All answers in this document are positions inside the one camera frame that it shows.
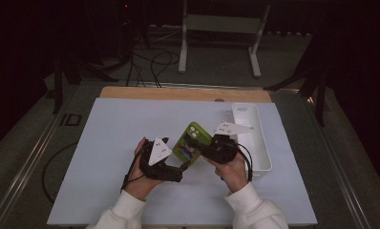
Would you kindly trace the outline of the long white plastic tray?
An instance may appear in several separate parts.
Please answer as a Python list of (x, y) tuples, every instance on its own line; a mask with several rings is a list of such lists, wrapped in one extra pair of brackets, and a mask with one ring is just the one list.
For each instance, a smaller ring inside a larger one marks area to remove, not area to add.
[(251, 156), (252, 178), (259, 179), (271, 170), (272, 163), (258, 107), (251, 103), (234, 103), (232, 113), (237, 125), (248, 128), (247, 132), (237, 134), (237, 140), (243, 146), (242, 151)]

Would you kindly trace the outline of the black tripod stand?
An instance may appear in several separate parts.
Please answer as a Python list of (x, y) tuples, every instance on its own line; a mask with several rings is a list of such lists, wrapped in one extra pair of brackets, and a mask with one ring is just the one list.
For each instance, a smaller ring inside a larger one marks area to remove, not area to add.
[(63, 105), (63, 76), (66, 76), (71, 84), (78, 85), (81, 82), (79, 70), (84, 70), (103, 81), (117, 82), (117, 79), (109, 76), (107, 72), (117, 70), (123, 66), (124, 63), (118, 61), (111, 66), (96, 68), (71, 52), (56, 52), (53, 57), (53, 113), (57, 114)]

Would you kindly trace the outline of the green cartoon phone case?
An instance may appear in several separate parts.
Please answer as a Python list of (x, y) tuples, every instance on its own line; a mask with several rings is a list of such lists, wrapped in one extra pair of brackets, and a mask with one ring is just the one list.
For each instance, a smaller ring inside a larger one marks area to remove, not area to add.
[(173, 147), (173, 154), (182, 162), (193, 164), (201, 155), (198, 145), (208, 146), (212, 136), (197, 122), (191, 122)]

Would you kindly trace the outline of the person's left hand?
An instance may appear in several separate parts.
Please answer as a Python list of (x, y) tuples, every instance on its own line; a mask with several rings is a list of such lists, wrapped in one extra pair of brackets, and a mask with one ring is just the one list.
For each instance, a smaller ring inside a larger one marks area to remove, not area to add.
[(145, 140), (146, 138), (144, 137), (135, 149), (136, 160), (129, 172), (128, 183), (123, 188), (125, 192), (141, 201), (144, 201), (152, 190), (162, 183), (162, 180), (154, 180), (146, 177), (139, 169), (140, 157), (138, 153), (143, 147)]

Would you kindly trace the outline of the white table board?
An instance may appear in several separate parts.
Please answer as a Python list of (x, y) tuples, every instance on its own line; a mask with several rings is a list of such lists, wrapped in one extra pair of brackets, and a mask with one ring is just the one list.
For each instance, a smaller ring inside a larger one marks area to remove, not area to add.
[[(234, 122), (231, 102), (99, 98), (88, 117), (48, 223), (86, 225), (116, 203), (137, 143), (169, 137), (175, 145), (192, 121), (213, 133), (223, 121)], [(288, 143), (277, 107), (258, 107), (272, 168), (252, 184), (261, 198), (273, 201), (291, 226), (317, 221)], [(149, 195), (142, 222), (155, 226), (227, 226), (233, 211), (226, 185), (215, 169), (198, 159), (181, 182), (164, 182)]]

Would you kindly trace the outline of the black angled stand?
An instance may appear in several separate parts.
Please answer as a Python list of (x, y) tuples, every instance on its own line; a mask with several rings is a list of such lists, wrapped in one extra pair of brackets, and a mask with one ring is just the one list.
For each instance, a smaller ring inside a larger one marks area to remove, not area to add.
[(321, 35), (313, 34), (292, 76), (272, 86), (264, 87), (266, 91), (278, 91), (291, 83), (304, 79), (298, 94), (306, 98), (316, 94), (315, 117), (321, 126), (324, 125), (323, 111), (327, 82), (323, 63), (325, 60), (324, 44), (326, 44), (326, 40)]

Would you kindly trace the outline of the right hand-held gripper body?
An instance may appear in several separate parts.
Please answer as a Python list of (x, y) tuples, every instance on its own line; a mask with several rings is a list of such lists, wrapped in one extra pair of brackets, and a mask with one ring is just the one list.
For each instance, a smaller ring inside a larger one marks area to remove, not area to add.
[(210, 143), (199, 144), (201, 154), (219, 164), (232, 161), (241, 151), (241, 144), (232, 138), (233, 135), (249, 134), (254, 131), (253, 127), (240, 124), (222, 122), (215, 129)]

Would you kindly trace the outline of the white metal stand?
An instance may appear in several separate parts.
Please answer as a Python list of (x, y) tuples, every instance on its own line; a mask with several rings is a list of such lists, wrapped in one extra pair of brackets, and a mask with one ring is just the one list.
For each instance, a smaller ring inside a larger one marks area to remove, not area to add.
[(264, 27), (270, 12), (270, 5), (264, 6), (261, 17), (231, 17), (188, 13), (188, 0), (182, 0), (182, 25), (181, 25), (181, 48), (179, 53), (179, 73), (186, 72), (188, 42), (188, 31), (218, 31), (235, 32), (255, 35), (255, 42), (248, 48), (250, 64), (255, 78), (262, 76), (257, 50), (264, 33)]

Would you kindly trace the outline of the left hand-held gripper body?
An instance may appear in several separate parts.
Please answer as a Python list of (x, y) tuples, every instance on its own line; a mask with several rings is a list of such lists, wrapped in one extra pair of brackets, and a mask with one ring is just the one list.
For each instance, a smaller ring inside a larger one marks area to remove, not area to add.
[(148, 178), (154, 180), (180, 182), (182, 171), (179, 167), (169, 166), (165, 163), (172, 151), (156, 137), (154, 141), (146, 140), (139, 151), (139, 169)]

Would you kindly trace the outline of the person's right hand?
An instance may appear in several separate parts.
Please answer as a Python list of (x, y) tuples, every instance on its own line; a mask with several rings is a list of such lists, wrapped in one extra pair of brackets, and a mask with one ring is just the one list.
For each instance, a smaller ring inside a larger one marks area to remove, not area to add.
[(245, 161), (240, 154), (226, 164), (220, 164), (211, 159), (205, 159), (208, 163), (215, 167), (215, 173), (219, 176), (231, 193), (240, 191), (247, 183), (245, 173)]

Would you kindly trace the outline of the metal floor rail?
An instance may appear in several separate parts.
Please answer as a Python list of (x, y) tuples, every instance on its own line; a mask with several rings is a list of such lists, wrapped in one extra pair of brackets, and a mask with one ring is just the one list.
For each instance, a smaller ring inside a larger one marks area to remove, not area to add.
[(53, 114), (52, 99), (40, 99), (0, 142), (0, 229), (45, 153), (61, 113), (77, 89), (72, 86), (63, 91), (63, 104), (57, 114)]
[(306, 104), (306, 109), (309, 113), (311, 121), (314, 123), (314, 126), (316, 127), (317, 132), (320, 135), (321, 141), (325, 145), (327, 160), (329, 161), (332, 173), (335, 176), (339, 189), (350, 211), (356, 228), (371, 229), (369, 225), (369, 220), (365, 212), (363, 211), (362, 204), (360, 203), (352, 184), (348, 180), (348, 176), (342, 167), (342, 164), (339, 160), (339, 157), (336, 154), (334, 147), (331, 145), (327, 132), (325, 128), (321, 126), (319, 124), (319, 121), (317, 120), (314, 106)]

